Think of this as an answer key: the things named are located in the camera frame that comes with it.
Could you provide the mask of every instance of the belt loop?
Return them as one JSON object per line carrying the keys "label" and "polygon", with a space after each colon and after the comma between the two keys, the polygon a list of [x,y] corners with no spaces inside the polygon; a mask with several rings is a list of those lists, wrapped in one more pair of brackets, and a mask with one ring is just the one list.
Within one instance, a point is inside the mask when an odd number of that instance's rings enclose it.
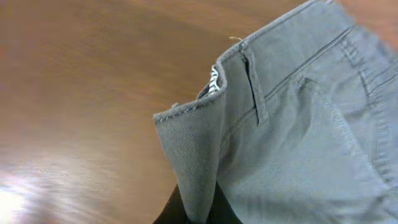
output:
{"label": "belt loop", "polygon": [[256,72],[255,56],[253,51],[245,42],[239,46],[239,51],[242,55],[242,60],[246,64],[246,71],[248,73],[257,112],[257,124],[261,125],[268,118],[268,112],[266,110],[266,101],[264,100],[264,95],[262,94],[262,86]]}

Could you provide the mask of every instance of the jeans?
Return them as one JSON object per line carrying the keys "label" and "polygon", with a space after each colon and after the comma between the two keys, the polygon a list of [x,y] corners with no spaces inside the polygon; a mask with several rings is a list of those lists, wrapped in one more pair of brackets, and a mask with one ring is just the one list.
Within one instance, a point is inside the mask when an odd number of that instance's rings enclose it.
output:
{"label": "jeans", "polygon": [[398,58],[332,1],[228,49],[218,89],[155,114],[189,219],[398,223]]}

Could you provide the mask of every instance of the gray denim fabric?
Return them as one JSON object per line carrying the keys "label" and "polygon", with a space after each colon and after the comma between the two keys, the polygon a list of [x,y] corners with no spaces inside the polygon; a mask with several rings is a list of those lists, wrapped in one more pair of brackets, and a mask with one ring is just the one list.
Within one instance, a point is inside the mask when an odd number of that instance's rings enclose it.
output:
{"label": "gray denim fabric", "polygon": [[309,1],[217,61],[220,90],[154,119],[188,217],[216,180],[243,223],[398,223],[398,58]]}

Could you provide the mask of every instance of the brown wooden surface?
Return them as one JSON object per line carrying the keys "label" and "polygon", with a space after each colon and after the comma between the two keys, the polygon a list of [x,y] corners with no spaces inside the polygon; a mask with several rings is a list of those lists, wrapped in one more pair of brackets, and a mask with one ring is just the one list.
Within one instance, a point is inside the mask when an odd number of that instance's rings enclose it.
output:
{"label": "brown wooden surface", "polygon": [[[176,180],[152,114],[302,2],[0,0],[0,223],[153,221]],[[398,1],[342,2],[398,49]]]}

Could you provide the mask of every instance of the wooden floor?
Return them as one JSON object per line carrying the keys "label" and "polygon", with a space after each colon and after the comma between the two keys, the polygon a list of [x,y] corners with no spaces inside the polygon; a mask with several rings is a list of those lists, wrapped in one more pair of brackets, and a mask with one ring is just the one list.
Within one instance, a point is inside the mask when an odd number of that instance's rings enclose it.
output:
{"label": "wooden floor", "polygon": [[[303,0],[0,0],[0,223],[150,223],[176,180],[152,114]],[[398,1],[342,0],[398,49]]]}

